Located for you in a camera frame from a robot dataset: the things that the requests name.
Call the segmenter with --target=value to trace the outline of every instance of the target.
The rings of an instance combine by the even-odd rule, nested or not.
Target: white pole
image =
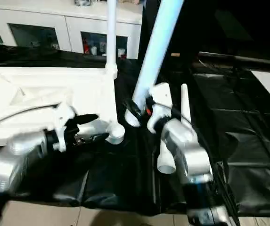
[[[106,72],[117,77],[116,65],[116,5],[117,0],[107,1]]]
[[[145,98],[148,96],[148,91],[157,80],[183,2],[184,0],[161,1],[132,98],[142,111],[145,107]],[[128,110],[126,111],[125,119],[130,125],[134,127],[139,126],[138,120]]]

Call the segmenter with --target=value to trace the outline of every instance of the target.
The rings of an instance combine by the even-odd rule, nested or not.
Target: cable
[[[4,118],[1,118],[1,119],[0,119],[0,122],[2,122],[2,121],[4,121],[4,120],[7,120],[7,119],[9,119],[9,118],[11,118],[11,117],[13,117],[13,116],[18,115],[18,114],[22,114],[22,113],[26,113],[26,112],[34,111],[34,110],[38,110],[38,109],[43,109],[43,108],[57,107],[57,106],[58,106],[58,104],[54,104],[54,105],[43,105],[43,106],[38,106],[38,107],[28,108],[28,109],[21,110],[21,111],[19,111],[19,112],[13,113],[13,114],[11,114],[11,115],[8,115],[8,116],[6,116],[6,117],[4,117]]]
[[[161,103],[157,103],[157,102],[154,102],[154,104],[170,109],[174,114],[176,114],[176,115],[178,115],[179,117],[185,119],[185,121],[188,122],[188,123],[191,125],[191,127],[193,128],[193,125],[192,125],[192,123],[189,121],[189,119],[186,118],[184,115],[182,115],[182,113],[181,113],[178,109],[176,109],[176,108],[174,108],[174,107],[169,107],[169,106],[163,105],[163,104],[161,104]]]

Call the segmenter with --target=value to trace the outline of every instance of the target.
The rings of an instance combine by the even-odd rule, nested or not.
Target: white cylinder
[[[157,161],[157,169],[160,173],[172,174],[176,171],[176,164],[172,153],[167,149],[163,140],[160,143],[160,154]]]
[[[132,100],[140,110],[144,110],[148,90],[157,80],[165,53],[177,23],[184,0],[162,0],[155,20],[152,35],[143,61]],[[128,110],[126,121],[132,126],[139,126],[138,120]]]
[[[181,86],[181,113],[191,122],[188,88],[186,84],[182,84]],[[181,122],[191,127],[185,119],[181,118]]]
[[[117,0],[107,1],[106,69],[116,73],[116,5]]]

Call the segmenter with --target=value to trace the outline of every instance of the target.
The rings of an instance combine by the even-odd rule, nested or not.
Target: white cabinet
[[[106,41],[106,21],[67,16],[66,22],[73,52],[84,53],[85,41],[90,47],[97,47],[98,55],[102,53],[100,44]],[[138,58],[140,32],[140,25],[116,23],[117,49],[124,49],[129,59]]]
[[[40,30],[48,30],[45,33],[51,39],[55,37],[53,42],[61,50],[71,51],[67,27],[64,25],[64,16],[0,9],[0,35],[3,44],[7,46],[36,46],[39,41],[44,43],[44,40],[35,35],[35,27],[38,26]],[[48,39],[48,36],[42,36],[43,39]]]
[[[74,0],[0,0],[0,35],[4,45],[53,47],[102,55],[106,45],[107,3],[78,7]],[[138,58],[142,5],[118,3],[119,52]]]

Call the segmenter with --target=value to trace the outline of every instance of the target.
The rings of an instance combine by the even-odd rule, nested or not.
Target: black plastic sheet
[[[126,128],[124,141],[54,153],[29,172],[13,199],[144,215],[186,212],[178,178],[156,170],[159,139],[124,121],[122,103],[132,96],[140,64],[134,60],[117,64],[115,96],[118,121]],[[0,46],[0,66],[102,68],[105,58]],[[250,72],[192,73],[174,68],[162,68],[157,82],[170,84],[177,108],[180,86],[188,85],[192,122],[207,141],[230,214],[270,216],[270,94],[262,84]]]

